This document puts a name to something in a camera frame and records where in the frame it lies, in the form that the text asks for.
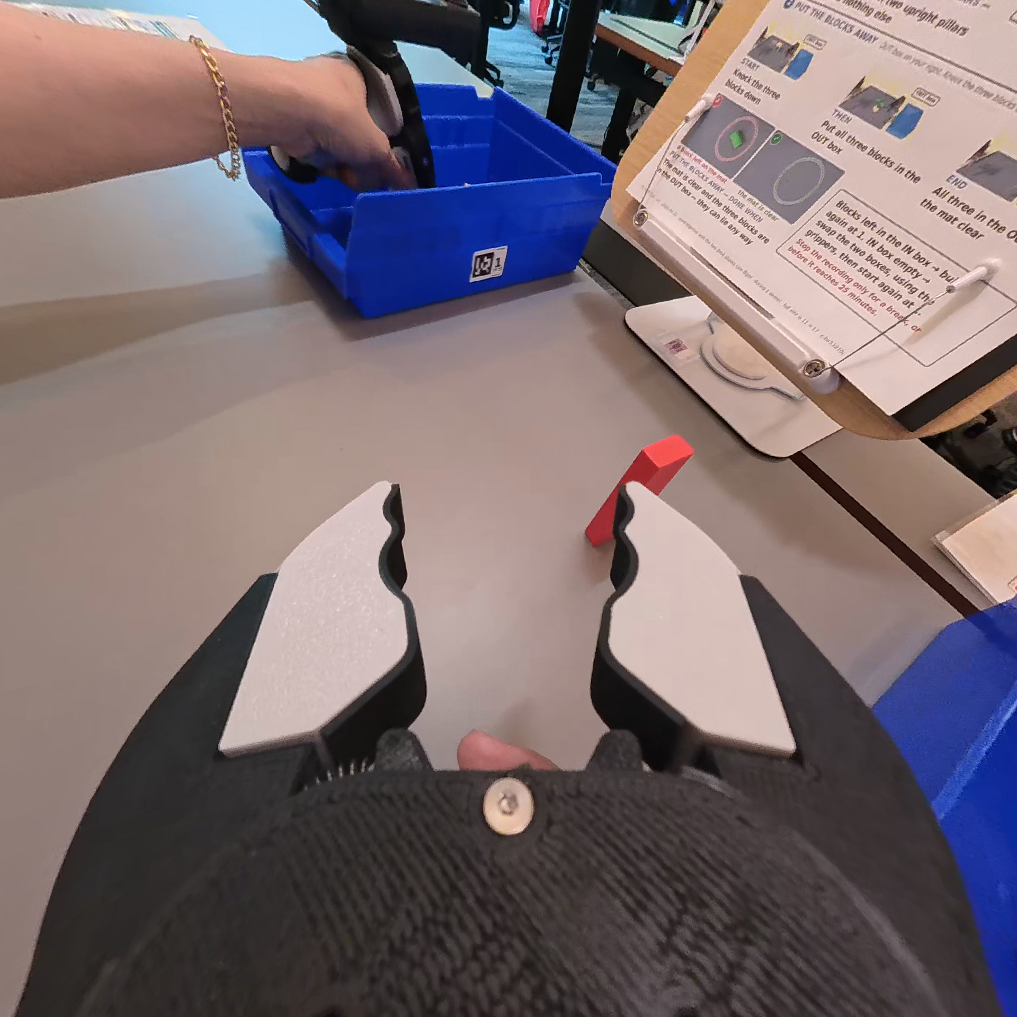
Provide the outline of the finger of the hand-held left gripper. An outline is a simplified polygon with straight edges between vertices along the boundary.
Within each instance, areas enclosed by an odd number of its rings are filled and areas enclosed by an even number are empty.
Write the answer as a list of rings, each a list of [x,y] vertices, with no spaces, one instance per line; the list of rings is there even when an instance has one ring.
[[[368,110],[388,135],[400,162],[415,172],[418,187],[436,187],[434,151],[413,74],[393,40],[348,42],[348,58],[366,85]]]

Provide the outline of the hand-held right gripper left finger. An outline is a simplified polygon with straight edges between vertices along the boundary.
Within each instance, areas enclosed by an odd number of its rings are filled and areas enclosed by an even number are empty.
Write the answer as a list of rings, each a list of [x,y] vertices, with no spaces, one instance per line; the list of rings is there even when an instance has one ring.
[[[220,750],[307,745],[324,768],[363,768],[381,736],[423,711],[427,677],[404,586],[400,485],[377,481],[282,561]]]

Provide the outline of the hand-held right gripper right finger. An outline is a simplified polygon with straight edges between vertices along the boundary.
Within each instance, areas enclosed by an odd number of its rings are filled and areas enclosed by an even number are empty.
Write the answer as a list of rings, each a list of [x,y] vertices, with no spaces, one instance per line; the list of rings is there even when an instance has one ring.
[[[605,725],[632,733],[650,770],[679,770],[716,747],[795,758],[741,568],[639,481],[618,490],[614,536],[591,674]]]

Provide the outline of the blue plastic bin with label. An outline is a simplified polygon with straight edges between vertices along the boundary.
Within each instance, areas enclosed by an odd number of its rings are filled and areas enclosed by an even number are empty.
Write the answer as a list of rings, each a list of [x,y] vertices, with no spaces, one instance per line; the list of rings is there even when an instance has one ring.
[[[418,83],[438,185],[354,192],[295,181],[243,149],[252,188],[365,317],[572,272],[618,165],[502,89]],[[470,281],[473,251],[507,244],[502,278]]]

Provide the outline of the red wooden block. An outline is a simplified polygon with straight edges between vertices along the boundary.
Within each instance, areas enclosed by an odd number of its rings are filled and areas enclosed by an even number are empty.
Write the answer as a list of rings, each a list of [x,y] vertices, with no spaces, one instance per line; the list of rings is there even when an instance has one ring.
[[[661,495],[675,479],[680,469],[695,456],[693,445],[680,435],[661,438],[645,445],[623,472],[614,490],[607,495],[600,510],[586,527],[586,538],[593,547],[600,547],[614,538],[614,520],[618,511],[618,492],[630,481],[643,483],[645,488]]]

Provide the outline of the person's left forearm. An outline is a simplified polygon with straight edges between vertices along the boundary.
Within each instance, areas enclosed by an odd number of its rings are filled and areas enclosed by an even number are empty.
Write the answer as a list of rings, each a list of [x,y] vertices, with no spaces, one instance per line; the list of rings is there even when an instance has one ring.
[[[2,196],[222,156],[240,56],[2,3]]]

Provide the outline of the person's left hand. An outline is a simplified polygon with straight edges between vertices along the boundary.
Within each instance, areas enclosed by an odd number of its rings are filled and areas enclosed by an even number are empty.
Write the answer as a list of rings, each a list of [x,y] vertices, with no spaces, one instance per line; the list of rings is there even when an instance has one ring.
[[[240,56],[231,101],[243,147],[275,146],[356,190],[416,185],[368,110],[361,71],[338,56]]]

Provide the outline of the person's right hand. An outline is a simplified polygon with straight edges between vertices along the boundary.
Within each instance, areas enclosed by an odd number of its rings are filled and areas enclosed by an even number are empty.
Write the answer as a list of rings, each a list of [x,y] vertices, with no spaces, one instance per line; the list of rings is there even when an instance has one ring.
[[[545,754],[518,743],[504,742],[482,729],[470,731],[459,742],[456,756],[459,768],[484,772],[520,767],[541,770],[559,768],[557,763]]]

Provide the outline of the black pillar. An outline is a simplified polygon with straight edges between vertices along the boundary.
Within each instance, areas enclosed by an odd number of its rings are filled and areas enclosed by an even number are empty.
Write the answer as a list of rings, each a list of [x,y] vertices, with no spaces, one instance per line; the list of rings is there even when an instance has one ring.
[[[600,10],[602,1],[570,1],[564,19],[564,35],[545,115],[568,133],[575,122]]]

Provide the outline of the white document stand base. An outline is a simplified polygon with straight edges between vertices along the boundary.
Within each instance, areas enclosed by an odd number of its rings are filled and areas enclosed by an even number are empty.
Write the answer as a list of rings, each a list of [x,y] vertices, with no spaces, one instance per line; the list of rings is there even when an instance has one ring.
[[[698,297],[632,306],[627,326],[741,438],[771,458],[789,458],[841,431]]]

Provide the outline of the wooden office desk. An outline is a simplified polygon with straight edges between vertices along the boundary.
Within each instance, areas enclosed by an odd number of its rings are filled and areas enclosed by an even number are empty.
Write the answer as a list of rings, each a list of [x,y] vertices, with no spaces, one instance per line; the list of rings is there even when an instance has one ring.
[[[686,64],[695,30],[661,19],[602,14],[595,53],[607,56],[604,78],[618,85],[618,97],[604,133],[602,155],[620,162],[630,144],[630,121],[643,103],[655,108],[668,81]]]

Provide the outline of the printed paper sheet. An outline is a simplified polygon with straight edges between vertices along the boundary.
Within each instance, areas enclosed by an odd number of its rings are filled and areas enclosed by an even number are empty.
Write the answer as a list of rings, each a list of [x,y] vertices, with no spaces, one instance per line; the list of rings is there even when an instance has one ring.
[[[38,15],[67,23],[102,26],[108,30],[159,35],[181,40],[188,40],[191,35],[206,35],[208,39],[216,40],[216,35],[213,35],[213,31],[195,17],[145,14],[113,6],[72,6],[65,3],[40,1],[8,1],[8,6],[18,6],[33,10]]]

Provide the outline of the instruction sheet on wooden stand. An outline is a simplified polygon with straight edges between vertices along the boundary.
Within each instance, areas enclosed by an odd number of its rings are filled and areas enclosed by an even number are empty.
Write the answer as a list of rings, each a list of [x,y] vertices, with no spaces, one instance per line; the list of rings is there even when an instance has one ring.
[[[809,376],[807,363],[820,354],[807,347],[803,338],[795,337],[780,326],[775,315],[748,295],[745,288],[727,279],[720,269],[709,265],[702,254],[675,238],[645,208],[643,196],[632,196],[629,187],[655,158],[663,146],[693,124],[693,110],[702,101],[716,97],[712,81],[723,64],[746,37],[754,23],[766,8],[766,1],[727,1],[716,19],[716,26],[705,33],[705,40],[696,46],[677,80],[655,106],[646,126],[625,153],[618,180],[613,185],[613,210],[621,233],[645,254],[655,260],[679,285],[700,297],[711,312],[750,342],[771,365],[789,381],[795,381],[805,395],[814,401],[828,417],[846,429],[882,440],[903,440],[930,436],[964,424],[991,404],[1016,394],[1016,367],[1002,374],[968,399],[962,399],[935,420],[909,431],[896,420],[894,413],[886,413],[866,394],[848,379]]]

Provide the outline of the pale paper sheet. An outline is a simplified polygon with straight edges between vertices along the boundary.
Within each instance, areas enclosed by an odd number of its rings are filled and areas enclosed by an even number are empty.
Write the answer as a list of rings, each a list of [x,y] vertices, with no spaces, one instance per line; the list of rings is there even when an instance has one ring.
[[[1016,597],[1016,490],[939,531],[934,542],[993,604]]]

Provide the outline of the black backing board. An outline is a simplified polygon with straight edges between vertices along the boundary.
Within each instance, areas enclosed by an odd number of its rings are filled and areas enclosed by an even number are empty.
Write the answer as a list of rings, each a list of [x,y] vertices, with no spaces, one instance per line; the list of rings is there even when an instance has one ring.
[[[916,431],[952,410],[962,399],[971,397],[989,383],[996,381],[1012,367],[1016,367],[1016,335],[959,370],[959,374],[953,374],[946,381],[925,392],[921,397],[914,399],[903,410],[896,411],[894,417],[909,431]]]

